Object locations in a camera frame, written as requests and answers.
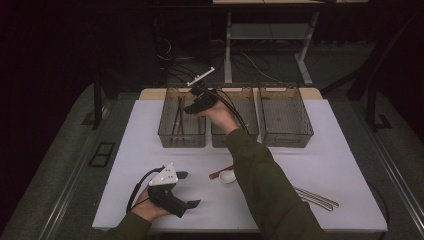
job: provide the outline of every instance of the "transparent plastic bin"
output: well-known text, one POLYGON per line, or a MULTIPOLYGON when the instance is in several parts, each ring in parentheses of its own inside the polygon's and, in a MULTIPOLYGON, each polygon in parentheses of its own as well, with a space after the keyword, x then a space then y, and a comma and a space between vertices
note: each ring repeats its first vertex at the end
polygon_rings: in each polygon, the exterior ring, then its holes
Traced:
POLYGON ((270 147, 306 147, 314 131, 299 88, 260 83, 257 105, 263 144, 270 147))
MULTIPOLYGON (((253 95, 253 85, 249 83, 220 83, 211 84, 209 87, 213 87, 218 90, 218 94, 226 99, 230 104, 234 104, 237 112, 242 117, 244 123, 247 126, 249 135, 255 141, 258 139, 259 126, 256 115, 255 100, 253 95)), ((215 126, 211 125, 212 133, 212 146, 215 148, 227 147, 225 140, 225 133, 215 126)))
POLYGON ((206 119, 186 114, 184 107, 194 96, 187 85, 169 85, 163 104, 158 135, 164 148, 202 148, 206 146, 206 119))

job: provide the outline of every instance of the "wrist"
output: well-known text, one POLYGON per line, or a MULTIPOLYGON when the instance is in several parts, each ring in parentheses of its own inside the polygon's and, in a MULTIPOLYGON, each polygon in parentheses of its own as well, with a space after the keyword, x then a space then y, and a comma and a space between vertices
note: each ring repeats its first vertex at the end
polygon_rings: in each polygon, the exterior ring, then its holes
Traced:
POLYGON ((239 126, 234 123, 225 127, 224 132, 226 135, 230 134, 232 131, 239 129, 239 126))
POLYGON ((134 208, 131 210, 131 212, 149 222, 153 222, 155 219, 159 217, 155 214, 154 211, 149 209, 144 209, 144 208, 134 208))

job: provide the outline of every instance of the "metal tool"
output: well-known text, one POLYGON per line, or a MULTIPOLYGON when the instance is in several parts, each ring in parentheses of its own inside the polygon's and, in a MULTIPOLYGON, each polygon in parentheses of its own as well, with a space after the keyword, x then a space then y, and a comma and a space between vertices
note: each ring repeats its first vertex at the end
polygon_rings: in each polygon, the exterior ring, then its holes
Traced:
POLYGON ((315 193, 308 192, 298 187, 294 187, 294 189, 302 200, 315 203, 318 206, 327 209, 328 211, 333 211, 334 207, 339 207, 339 204, 335 201, 332 201, 315 193))

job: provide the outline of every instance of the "metal frame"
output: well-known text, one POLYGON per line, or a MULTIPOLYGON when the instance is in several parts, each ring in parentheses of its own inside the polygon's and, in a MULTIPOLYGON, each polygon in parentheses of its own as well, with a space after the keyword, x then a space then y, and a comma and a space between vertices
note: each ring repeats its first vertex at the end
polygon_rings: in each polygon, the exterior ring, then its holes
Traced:
MULTIPOLYGON (((361 111, 360 103, 353 104, 353 108, 358 116, 363 115, 363 112, 361 111)), ((387 175, 389 175, 390 180, 393 183, 393 186, 398 192, 413 222, 417 226, 418 231, 420 232, 421 236, 424 238, 424 209, 423 207, 418 202, 415 195, 409 188, 408 184, 406 183, 406 180, 403 178, 398 167, 396 166, 395 162, 393 161, 392 157, 390 156, 389 152, 384 146, 382 140, 380 139, 378 132, 375 132, 375 130, 372 129, 372 127, 370 127, 363 118, 360 118, 360 119, 362 119, 361 123, 364 129, 367 130, 371 140, 374 143, 374 146, 376 147, 376 149, 378 150, 381 156, 381 158, 379 158, 381 164, 386 170, 387 175)))
MULTIPOLYGON (((109 113, 112 110, 112 107, 109 105, 102 107, 102 116, 103 120, 107 119, 109 113)), ((90 156, 93 152, 93 145, 95 144, 98 136, 102 132, 104 128, 105 122, 101 121, 96 128, 96 131, 92 131, 87 137, 85 144, 81 150, 81 155, 78 161, 75 164, 74 169, 72 170, 71 175, 68 178, 65 186, 63 187, 62 192, 60 193, 58 199, 53 205, 52 212, 44 224, 42 230, 37 236, 37 240, 45 240, 45 239, 54 239, 55 234, 59 228, 59 225, 64 217, 66 210, 71 202, 72 197, 74 196, 75 191, 77 190, 78 184, 82 178, 84 173, 84 169, 90 161, 90 156)))
MULTIPOLYGON (((226 26, 226 39, 225 39, 225 59, 224 59, 224 77, 226 83, 232 82, 232 72, 231 72, 231 39, 303 39, 303 45, 300 49, 299 53, 294 54, 294 58, 296 60, 296 64, 299 68, 300 74, 303 78, 303 82, 306 86, 312 86, 313 82, 311 76, 309 74, 308 68, 305 65, 304 59, 306 56, 306 52, 308 51, 309 44, 312 39, 312 35, 315 30, 315 25, 318 20, 319 12, 315 11, 312 14, 311 21, 308 24, 278 24, 280 29, 287 31, 287 34, 280 34, 279 36, 274 37, 273 33, 264 34, 263 31, 257 31, 256 36, 243 36, 243 31, 238 31, 237 34, 234 34, 237 31, 237 28, 244 27, 243 24, 232 24, 231 22, 231 12, 227 13, 227 26, 226 26), (304 30, 304 36, 299 37, 299 28, 306 26, 304 30)), ((249 24, 252 27, 252 31, 254 28, 263 27, 264 24, 249 24)))

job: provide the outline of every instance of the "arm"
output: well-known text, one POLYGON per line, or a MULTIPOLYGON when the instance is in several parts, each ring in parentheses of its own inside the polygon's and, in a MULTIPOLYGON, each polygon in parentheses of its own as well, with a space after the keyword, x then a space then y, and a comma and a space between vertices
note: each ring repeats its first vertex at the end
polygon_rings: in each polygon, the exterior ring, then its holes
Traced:
POLYGON ((218 102, 198 115, 209 117, 227 134, 238 184, 264 239, 329 239, 269 149, 238 129, 224 104, 218 102))
POLYGON ((149 200, 147 187, 139 195, 137 203, 128 212, 119 225, 110 229, 102 236, 102 240, 144 240, 147 232, 152 226, 152 222, 157 218, 168 215, 169 213, 162 208, 157 207, 149 200))

